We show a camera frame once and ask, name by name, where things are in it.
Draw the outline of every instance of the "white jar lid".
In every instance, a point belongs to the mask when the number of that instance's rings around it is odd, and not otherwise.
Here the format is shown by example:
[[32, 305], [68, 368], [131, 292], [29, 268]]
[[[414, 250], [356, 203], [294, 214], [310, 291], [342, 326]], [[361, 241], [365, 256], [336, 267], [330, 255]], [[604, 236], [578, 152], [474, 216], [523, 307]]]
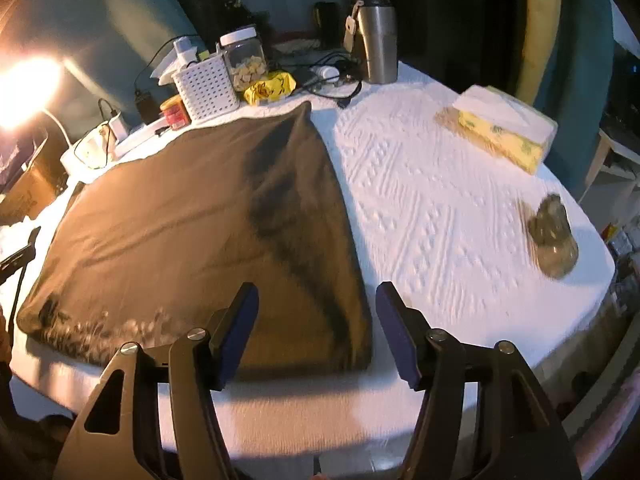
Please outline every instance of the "white jar lid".
[[224, 36], [220, 36], [220, 45], [227, 46], [236, 41], [248, 40], [249, 38], [255, 38], [255, 27], [244, 27], [234, 30]]

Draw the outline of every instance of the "cardboard box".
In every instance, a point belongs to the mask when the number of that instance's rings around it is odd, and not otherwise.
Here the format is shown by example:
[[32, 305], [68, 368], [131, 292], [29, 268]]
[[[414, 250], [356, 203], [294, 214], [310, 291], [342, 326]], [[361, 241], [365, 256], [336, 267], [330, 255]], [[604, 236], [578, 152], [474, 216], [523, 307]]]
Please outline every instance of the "cardboard box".
[[65, 183], [65, 168], [60, 156], [66, 142], [60, 135], [49, 135], [44, 129], [34, 134], [42, 142], [31, 159], [29, 167], [0, 202], [0, 225], [11, 225], [28, 216], [32, 220], [51, 204]]

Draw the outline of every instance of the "plastic jar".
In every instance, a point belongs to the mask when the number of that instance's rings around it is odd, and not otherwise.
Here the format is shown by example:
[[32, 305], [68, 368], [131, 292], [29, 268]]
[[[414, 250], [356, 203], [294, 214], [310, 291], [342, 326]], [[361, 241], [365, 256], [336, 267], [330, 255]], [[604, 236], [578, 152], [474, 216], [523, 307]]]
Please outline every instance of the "plastic jar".
[[170, 99], [167, 99], [160, 105], [160, 110], [162, 110], [172, 130], [179, 130], [191, 124], [191, 118], [189, 117], [187, 108], [184, 107], [182, 98], [179, 95], [174, 95]]
[[267, 79], [267, 62], [255, 27], [239, 28], [220, 37], [226, 68], [237, 92], [244, 92], [256, 81]]

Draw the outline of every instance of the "clear jar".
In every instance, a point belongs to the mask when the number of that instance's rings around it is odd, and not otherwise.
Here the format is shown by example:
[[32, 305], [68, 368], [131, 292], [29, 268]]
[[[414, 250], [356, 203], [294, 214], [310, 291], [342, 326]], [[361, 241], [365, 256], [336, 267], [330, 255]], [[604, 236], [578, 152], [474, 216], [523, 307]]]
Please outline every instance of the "clear jar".
[[255, 27], [239, 28], [220, 37], [226, 69], [237, 92], [244, 92], [256, 81], [267, 79], [267, 62]]

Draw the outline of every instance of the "metal screw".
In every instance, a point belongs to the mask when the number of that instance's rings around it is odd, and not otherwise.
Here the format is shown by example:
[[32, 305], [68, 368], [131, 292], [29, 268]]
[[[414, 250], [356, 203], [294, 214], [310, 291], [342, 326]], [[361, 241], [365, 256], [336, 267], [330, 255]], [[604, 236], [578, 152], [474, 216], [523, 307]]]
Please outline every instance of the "metal screw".
[[134, 342], [124, 343], [124, 345], [120, 347], [120, 353], [124, 355], [135, 354], [137, 351], [138, 351], [138, 344]]
[[516, 351], [516, 347], [511, 341], [500, 341], [498, 343], [498, 350], [503, 354], [513, 354]]
[[207, 335], [207, 331], [204, 330], [203, 328], [192, 328], [191, 330], [189, 330], [187, 337], [192, 341], [200, 341], [204, 339], [204, 336], [206, 335]]
[[444, 341], [447, 338], [447, 333], [441, 328], [432, 328], [429, 330], [429, 339], [434, 341]]

